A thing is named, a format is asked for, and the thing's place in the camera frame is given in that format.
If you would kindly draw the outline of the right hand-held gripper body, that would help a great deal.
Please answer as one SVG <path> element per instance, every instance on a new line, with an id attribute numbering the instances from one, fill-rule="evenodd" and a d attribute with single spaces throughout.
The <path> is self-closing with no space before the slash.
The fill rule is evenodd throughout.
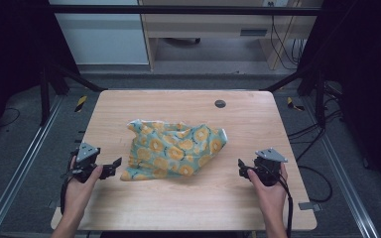
<path id="1" fill-rule="evenodd" d="M 272 186 L 279 181 L 281 173 L 281 163 L 288 161 L 274 148 L 259 150 L 255 152 L 257 158 L 253 167 L 244 167 L 244 177 L 248 179 L 248 170 L 252 170 L 265 186 Z"/>

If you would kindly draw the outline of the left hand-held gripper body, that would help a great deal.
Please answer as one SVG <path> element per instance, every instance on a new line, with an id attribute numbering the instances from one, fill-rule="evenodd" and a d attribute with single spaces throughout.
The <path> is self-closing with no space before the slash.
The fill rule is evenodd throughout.
<path id="1" fill-rule="evenodd" d="M 86 182 L 96 167 L 96 159 L 100 154 L 100 149 L 82 142 L 76 153 L 70 174 L 80 182 Z"/>

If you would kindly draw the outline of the person's right hand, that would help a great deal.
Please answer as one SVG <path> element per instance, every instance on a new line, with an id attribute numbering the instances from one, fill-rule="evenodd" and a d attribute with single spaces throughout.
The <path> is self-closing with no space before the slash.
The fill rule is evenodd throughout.
<path id="1" fill-rule="evenodd" d="M 265 186 L 252 170 L 248 171 L 248 176 L 258 196 L 264 221 L 273 225 L 283 222 L 283 210 L 287 196 L 285 189 L 277 183 L 272 186 Z"/>

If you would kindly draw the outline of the person's left hand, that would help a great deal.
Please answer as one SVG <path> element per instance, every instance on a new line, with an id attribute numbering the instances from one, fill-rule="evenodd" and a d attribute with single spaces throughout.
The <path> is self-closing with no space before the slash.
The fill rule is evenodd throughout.
<path id="1" fill-rule="evenodd" d="M 86 182 L 80 182 L 76 178 L 69 180 L 63 200 L 63 219 L 81 220 L 101 173 L 102 166 L 97 166 Z"/>

